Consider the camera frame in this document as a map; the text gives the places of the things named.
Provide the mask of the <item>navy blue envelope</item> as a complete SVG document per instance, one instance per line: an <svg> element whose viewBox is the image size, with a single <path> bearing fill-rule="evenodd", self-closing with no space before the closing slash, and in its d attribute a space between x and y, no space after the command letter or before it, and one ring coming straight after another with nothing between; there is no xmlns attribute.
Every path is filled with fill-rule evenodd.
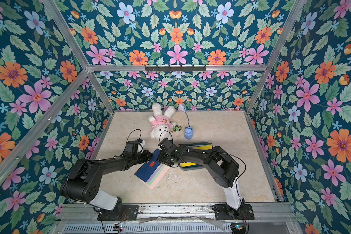
<svg viewBox="0 0 351 234"><path fill-rule="evenodd" d="M149 162L141 165L141 167L134 173L134 175L142 180L143 182L149 182L152 180L156 173L164 166L162 163L158 162L158 156L161 150L157 149Z"/></svg>

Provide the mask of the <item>yellow envelope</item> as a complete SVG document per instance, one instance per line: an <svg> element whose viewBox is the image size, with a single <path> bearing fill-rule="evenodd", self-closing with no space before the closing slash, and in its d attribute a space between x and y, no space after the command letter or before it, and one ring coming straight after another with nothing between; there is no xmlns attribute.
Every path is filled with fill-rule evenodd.
<svg viewBox="0 0 351 234"><path fill-rule="evenodd" d="M211 150L213 148L212 144L186 144L187 147L190 147L192 149L198 149L198 150ZM189 169L193 167L201 167L199 164L191 163L191 162L185 162L181 163L180 167L182 169Z"/></svg>

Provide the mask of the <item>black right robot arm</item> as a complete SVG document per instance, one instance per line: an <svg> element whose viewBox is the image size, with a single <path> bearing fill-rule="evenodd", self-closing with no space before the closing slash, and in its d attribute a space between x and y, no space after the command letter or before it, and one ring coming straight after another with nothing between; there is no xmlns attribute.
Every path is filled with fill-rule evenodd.
<svg viewBox="0 0 351 234"><path fill-rule="evenodd" d="M238 181L241 173L239 164L220 146L212 149L196 149L186 144L175 145L168 138L159 142L160 153L158 162L173 167L175 164L194 163L203 166L212 179L223 187L226 204L237 211L244 205L244 198L240 192Z"/></svg>

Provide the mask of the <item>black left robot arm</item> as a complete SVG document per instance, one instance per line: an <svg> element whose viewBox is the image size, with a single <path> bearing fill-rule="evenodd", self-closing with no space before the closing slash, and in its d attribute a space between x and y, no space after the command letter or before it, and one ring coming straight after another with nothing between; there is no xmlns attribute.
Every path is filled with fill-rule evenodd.
<svg viewBox="0 0 351 234"><path fill-rule="evenodd" d="M118 206L119 198L100 189L102 177L149 162L152 157L153 153L144 149L144 141L138 139L127 142L120 156L104 160L79 159L70 169L60 188L60 194L71 200L112 211Z"/></svg>

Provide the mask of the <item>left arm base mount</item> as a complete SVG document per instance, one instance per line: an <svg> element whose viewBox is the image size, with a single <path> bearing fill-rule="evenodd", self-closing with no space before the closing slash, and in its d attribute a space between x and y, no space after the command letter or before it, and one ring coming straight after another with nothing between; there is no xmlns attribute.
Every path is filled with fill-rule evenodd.
<svg viewBox="0 0 351 234"><path fill-rule="evenodd" d="M124 205L120 197L113 210L100 209L98 221L133 221L138 216L138 205Z"/></svg>

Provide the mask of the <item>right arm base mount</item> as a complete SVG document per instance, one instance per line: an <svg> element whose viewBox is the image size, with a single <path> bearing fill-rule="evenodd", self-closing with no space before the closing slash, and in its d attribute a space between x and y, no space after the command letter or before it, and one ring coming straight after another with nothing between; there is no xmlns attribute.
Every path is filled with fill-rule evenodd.
<svg viewBox="0 0 351 234"><path fill-rule="evenodd" d="M227 203L215 204L212 210L216 220L254 220L252 205L243 203L238 209L233 209Z"/></svg>

